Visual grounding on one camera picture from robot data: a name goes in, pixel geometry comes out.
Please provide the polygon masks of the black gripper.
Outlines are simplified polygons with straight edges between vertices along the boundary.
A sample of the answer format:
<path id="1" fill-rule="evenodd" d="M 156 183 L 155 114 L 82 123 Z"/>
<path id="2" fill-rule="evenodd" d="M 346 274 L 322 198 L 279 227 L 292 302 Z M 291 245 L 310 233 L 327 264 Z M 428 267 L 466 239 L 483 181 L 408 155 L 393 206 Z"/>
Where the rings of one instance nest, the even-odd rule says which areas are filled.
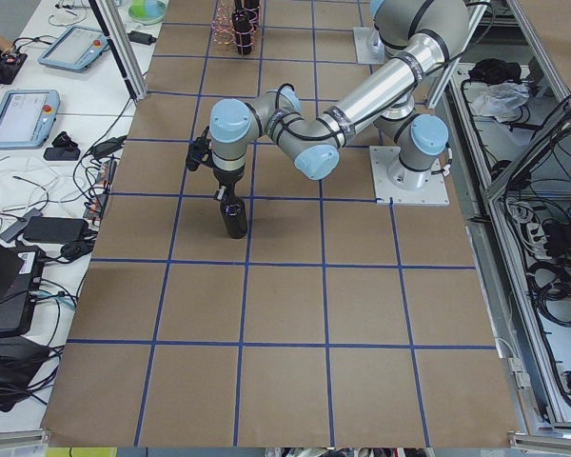
<path id="1" fill-rule="evenodd" d="M 226 203 L 236 197 L 235 186 L 244 177 L 244 168 L 236 170 L 213 169 L 213 175 L 218 181 L 218 189 L 214 194 L 214 199 L 221 203 Z"/>

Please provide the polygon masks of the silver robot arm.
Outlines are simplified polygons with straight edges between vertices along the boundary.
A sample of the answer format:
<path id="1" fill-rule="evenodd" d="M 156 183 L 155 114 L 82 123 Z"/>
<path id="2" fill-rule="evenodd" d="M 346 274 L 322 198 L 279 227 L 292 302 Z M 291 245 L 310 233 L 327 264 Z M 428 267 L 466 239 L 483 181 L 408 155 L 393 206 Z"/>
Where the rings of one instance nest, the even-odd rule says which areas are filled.
<path id="1" fill-rule="evenodd" d="M 389 49 L 386 46 L 380 31 L 374 27 L 368 37 L 368 46 L 372 53 L 386 55 L 389 53 Z"/>
<path id="2" fill-rule="evenodd" d="M 234 188 L 244 175 L 247 147 L 263 136 L 307 178 L 325 178 L 336 168 L 340 148 L 463 50 L 469 26 L 463 1 L 373 1 L 369 10 L 392 55 L 317 119 L 302 117 L 289 87 L 249 102 L 223 99 L 213 106 L 208 131 L 218 201 L 236 203 Z"/>

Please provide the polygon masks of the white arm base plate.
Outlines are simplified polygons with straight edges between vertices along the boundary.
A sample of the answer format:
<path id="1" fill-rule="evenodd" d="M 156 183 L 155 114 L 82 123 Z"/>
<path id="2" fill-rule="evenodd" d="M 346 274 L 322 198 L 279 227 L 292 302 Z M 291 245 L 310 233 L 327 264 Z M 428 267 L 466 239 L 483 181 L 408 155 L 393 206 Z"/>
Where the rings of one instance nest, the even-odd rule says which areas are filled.
<path id="1" fill-rule="evenodd" d="M 378 205 L 445 207 L 449 198 L 436 158 L 430 170 L 417 172 L 400 162 L 399 147 L 369 148 L 375 201 Z"/>
<path id="2" fill-rule="evenodd" d="M 357 63 L 360 65 L 381 65 L 385 55 L 372 53 L 368 46 L 368 37 L 373 28 L 356 27 L 353 29 Z"/>

